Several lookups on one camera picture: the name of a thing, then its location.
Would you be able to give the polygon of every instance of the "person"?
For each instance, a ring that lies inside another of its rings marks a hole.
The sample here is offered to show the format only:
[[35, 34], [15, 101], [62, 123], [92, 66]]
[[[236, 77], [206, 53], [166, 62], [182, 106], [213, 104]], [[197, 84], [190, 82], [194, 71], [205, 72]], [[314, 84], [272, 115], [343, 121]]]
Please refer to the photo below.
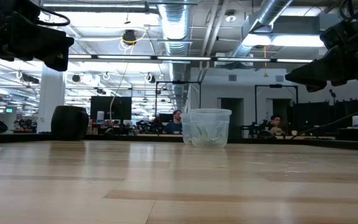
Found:
[[281, 116], [280, 115], [273, 115], [270, 118], [270, 122], [267, 124], [268, 130], [271, 131], [273, 134], [281, 134], [281, 133], [283, 133], [281, 128], [278, 127], [280, 122], [281, 122]]
[[168, 123], [165, 127], [166, 134], [180, 134], [181, 132], [181, 110], [173, 112], [173, 122]]

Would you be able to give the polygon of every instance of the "wall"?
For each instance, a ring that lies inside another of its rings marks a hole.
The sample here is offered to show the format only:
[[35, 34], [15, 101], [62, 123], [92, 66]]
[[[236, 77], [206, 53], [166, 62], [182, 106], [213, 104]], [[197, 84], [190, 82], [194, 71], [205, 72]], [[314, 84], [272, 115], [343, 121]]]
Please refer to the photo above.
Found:
[[[316, 93], [308, 93], [306, 87], [299, 86], [299, 102], [321, 102], [330, 100], [333, 103], [329, 90], [332, 89], [337, 95], [337, 100], [349, 100], [350, 98], [358, 99], [358, 81], [351, 81], [344, 86], [331, 86], [327, 87]], [[207, 85], [203, 84], [201, 89], [201, 107], [202, 108], [217, 108], [218, 98], [243, 98], [244, 99], [244, 124], [249, 125], [255, 121], [255, 104], [254, 104], [254, 86], [228, 86], [228, 85]], [[258, 88], [257, 91], [257, 121], [266, 117], [266, 112], [269, 111], [269, 99], [292, 99], [295, 101], [294, 88]], [[196, 92], [190, 94], [190, 109], [198, 107], [195, 97]]]

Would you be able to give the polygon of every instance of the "metal frame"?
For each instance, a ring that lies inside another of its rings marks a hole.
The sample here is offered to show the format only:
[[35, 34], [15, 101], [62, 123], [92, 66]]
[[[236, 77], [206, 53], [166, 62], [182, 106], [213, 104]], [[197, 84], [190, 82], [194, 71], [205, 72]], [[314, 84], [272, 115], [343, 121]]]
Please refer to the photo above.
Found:
[[154, 118], [157, 117], [157, 92], [158, 92], [158, 84], [160, 83], [172, 83], [172, 84], [175, 84], [175, 85], [186, 85], [186, 84], [199, 84], [200, 86], [200, 92], [198, 93], [199, 95], [199, 99], [200, 99], [200, 103], [198, 105], [198, 108], [201, 108], [201, 82], [186, 82], [186, 81], [157, 81], [155, 82], [155, 106], [154, 106]]
[[296, 97], [296, 103], [299, 102], [298, 97], [298, 86], [296, 85], [255, 85], [254, 93], [255, 93], [255, 122], [258, 123], [258, 101], [257, 101], [257, 89], [258, 87], [269, 87], [269, 88], [283, 88], [283, 87], [292, 87], [295, 89], [295, 97]]

